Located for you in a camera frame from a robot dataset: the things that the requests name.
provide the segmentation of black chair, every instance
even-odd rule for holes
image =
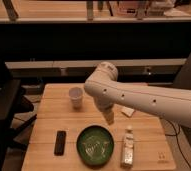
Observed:
[[[33,104],[24,97],[24,94],[25,89],[21,87],[21,81],[13,79],[5,63],[0,61],[0,170],[8,147],[27,149],[26,145],[14,141],[14,138],[36,119],[36,115],[18,128],[11,128],[15,113],[34,109]]]

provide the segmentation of small bottle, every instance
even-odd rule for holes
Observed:
[[[121,165],[131,167],[133,164],[134,138],[132,126],[128,126],[122,142]]]

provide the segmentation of floor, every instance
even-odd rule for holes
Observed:
[[[28,98],[34,103],[35,105],[35,110],[34,112],[30,112],[27,114],[19,114],[19,116],[16,116],[19,119],[14,119],[13,121],[13,127],[18,126],[19,124],[21,124],[23,121],[22,120],[26,120],[28,117],[32,116],[34,113],[37,113],[37,108],[40,102],[40,95],[29,95]],[[165,130],[166,134],[174,134],[174,130],[172,128],[172,126],[165,120],[161,120],[161,123],[163,125],[163,128]],[[29,128],[27,128],[23,134],[21,134],[17,139],[19,142],[28,143],[31,131],[32,131],[33,125],[30,126]],[[179,144],[180,147],[183,151],[183,154],[185,155],[185,157],[187,158],[188,162],[191,165],[191,148],[185,138],[185,135],[183,134],[183,132],[181,131],[181,133],[178,135],[178,139],[179,139]],[[186,164],[186,162],[184,161],[184,159],[182,158],[182,155],[178,149],[178,145],[176,142],[176,138],[175,137],[167,137],[168,143],[170,145],[170,148],[172,150],[177,168],[175,171],[190,171],[190,168],[188,167],[188,165]],[[3,167],[3,171],[19,171],[21,170],[22,167],[22,162],[25,156],[25,152],[20,151],[20,150],[12,150],[9,149],[6,159],[5,159],[5,163],[4,163],[4,167]]]

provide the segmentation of white cup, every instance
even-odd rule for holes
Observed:
[[[83,91],[79,87],[73,87],[69,90],[69,97],[73,108],[78,109],[82,106]]]

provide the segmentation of cable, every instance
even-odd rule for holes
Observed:
[[[22,122],[26,122],[25,120],[20,119],[20,118],[17,118],[17,117],[15,117],[15,116],[14,116],[14,119],[20,120],[20,121],[22,121]]]
[[[173,123],[172,122],[170,122],[170,121],[168,121],[168,120],[166,120],[172,127],[174,126],[173,125]],[[178,131],[175,129],[175,134],[165,134],[166,136],[172,136],[172,137],[174,137],[174,136],[178,136],[179,134],[180,134],[180,132],[181,132],[181,127],[180,127],[180,125],[178,125]]]
[[[172,126],[172,128],[173,128],[174,131],[175,131],[175,134],[169,134],[169,136],[175,136],[176,142],[177,142],[177,145],[178,145],[178,149],[179,149],[179,151],[180,151],[180,153],[181,153],[183,159],[185,160],[186,164],[188,165],[188,167],[189,167],[189,169],[190,169],[190,171],[191,171],[191,165],[190,165],[189,161],[186,159],[186,157],[184,156],[184,154],[183,154],[183,152],[182,152],[182,150],[181,150],[181,146],[180,146],[180,143],[179,143],[179,139],[178,139],[178,135],[180,134],[180,126],[178,125],[178,126],[179,126],[179,130],[178,130],[178,132],[177,132],[177,130],[176,130],[174,124],[173,124],[172,122],[168,121],[168,120],[166,120],[166,121]]]
[[[40,100],[31,101],[31,103],[40,103]]]

